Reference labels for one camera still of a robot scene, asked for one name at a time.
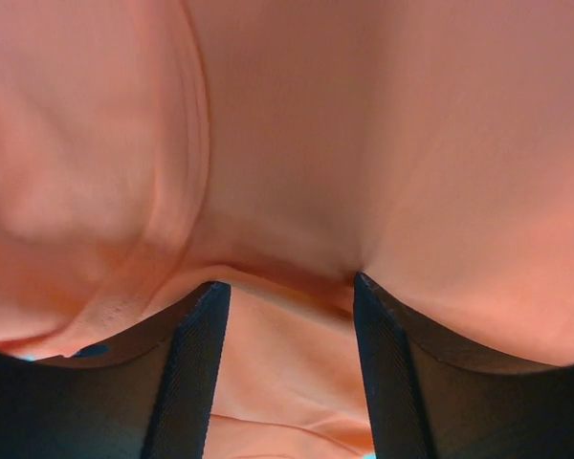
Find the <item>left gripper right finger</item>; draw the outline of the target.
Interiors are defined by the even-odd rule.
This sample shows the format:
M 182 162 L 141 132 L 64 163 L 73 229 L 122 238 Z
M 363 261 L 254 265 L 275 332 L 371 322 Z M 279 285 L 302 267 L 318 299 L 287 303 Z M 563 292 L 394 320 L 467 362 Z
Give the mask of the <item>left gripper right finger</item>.
M 574 364 L 466 339 L 365 274 L 354 323 L 378 457 L 574 458 Z

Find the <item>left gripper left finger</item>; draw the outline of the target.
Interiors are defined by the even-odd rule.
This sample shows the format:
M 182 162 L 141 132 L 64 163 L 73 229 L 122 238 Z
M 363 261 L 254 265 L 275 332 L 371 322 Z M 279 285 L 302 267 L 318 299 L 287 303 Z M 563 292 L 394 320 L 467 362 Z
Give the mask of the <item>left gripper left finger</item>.
M 0 353 L 0 458 L 199 458 L 231 289 L 206 283 L 70 358 Z

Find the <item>orange t shirt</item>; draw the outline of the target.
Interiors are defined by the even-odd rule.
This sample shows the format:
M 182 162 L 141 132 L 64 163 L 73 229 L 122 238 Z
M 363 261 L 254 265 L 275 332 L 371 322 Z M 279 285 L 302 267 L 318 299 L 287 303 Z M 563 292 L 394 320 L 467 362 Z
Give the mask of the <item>orange t shirt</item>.
M 0 1 L 0 354 L 228 283 L 206 456 L 360 458 L 358 273 L 574 364 L 574 1 Z

